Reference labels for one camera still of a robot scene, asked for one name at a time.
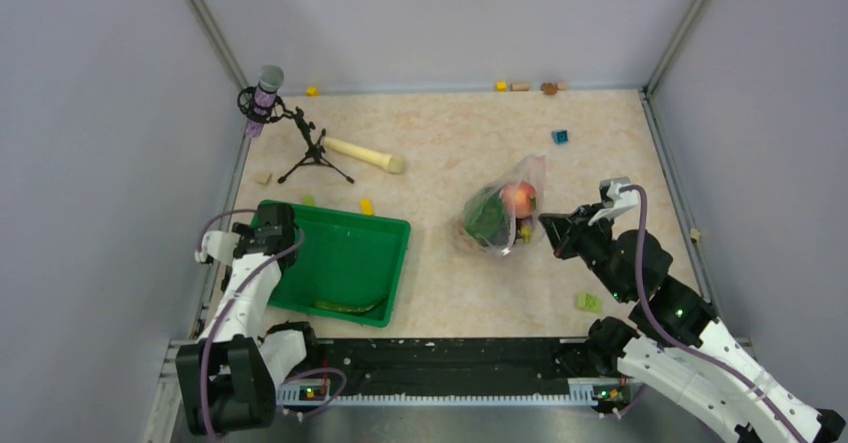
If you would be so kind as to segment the peach fruit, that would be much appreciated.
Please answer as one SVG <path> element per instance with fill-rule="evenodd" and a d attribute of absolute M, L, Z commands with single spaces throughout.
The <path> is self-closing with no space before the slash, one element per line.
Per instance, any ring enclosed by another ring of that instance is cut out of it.
<path fill-rule="evenodd" d="M 508 183 L 501 189 L 500 196 L 516 218 L 528 218 L 536 210 L 536 188 L 526 181 Z"/>

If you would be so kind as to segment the clear zip top bag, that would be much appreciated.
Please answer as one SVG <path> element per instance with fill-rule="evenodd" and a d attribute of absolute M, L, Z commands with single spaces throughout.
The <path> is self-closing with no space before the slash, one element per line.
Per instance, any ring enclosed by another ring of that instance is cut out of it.
<path fill-rule="evenodd" d="M 482 186 L 450 225 L 461 251 L 496 257 L 521 252 L 542 235 L 546 158 L 528 155 Z"/>

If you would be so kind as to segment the green bok choy vegetable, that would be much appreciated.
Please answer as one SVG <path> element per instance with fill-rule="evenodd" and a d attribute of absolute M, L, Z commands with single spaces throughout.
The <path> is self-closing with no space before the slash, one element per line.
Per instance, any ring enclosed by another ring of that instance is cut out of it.
<path fill-rule="evenodd" d="M 499 189 L 484 187 L 463 208 L 466 233 L 482 246 L 504 246 L 510 235 L 509 213 Z"/>

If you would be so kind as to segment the purple eggplant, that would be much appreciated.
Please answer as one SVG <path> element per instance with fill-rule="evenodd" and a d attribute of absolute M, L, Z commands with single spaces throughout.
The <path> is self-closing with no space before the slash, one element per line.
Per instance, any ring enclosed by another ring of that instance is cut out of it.
<path fill-rule="evenodd" d="M 518 220 L 516 227 L 516 240 L 529 244 L 533 240 L 534 224 L 529 220 Z"/>

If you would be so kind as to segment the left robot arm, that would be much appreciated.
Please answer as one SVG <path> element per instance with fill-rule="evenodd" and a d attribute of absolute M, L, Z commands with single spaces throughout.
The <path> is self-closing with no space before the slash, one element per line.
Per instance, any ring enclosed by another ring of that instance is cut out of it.
<path fill-rule="evenodd" d="M 308 376 L 320 364 L 307 327 L 263 332 L 270 297 L 304 242 L 294 208 L 262 203 L 252 213 L 251 223 L 228 231 L 206 225 L 194 252 L 197 262 L 216 261 L 230 271 L 215 314 L 175 361 L 188 428 L 196 436 L 269 426 L 283 379 L 291 371 Z"/>

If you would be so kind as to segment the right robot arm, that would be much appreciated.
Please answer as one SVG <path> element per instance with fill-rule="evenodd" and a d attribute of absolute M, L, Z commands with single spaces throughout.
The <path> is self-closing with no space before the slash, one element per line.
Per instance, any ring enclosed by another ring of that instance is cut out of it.
<path fill-rule="evenodd" d="M 580 258 L 629 320 L 595 321 L 586 360 L 600 375 L 641 381 L 724 442 L 835 442 L 846 419 L 804 403 L 762 367 L 697 292 L 672 277 L 671 255 L 645 228 L 615 237 L 601 204 L 543 213 L 555 257 Z"/>

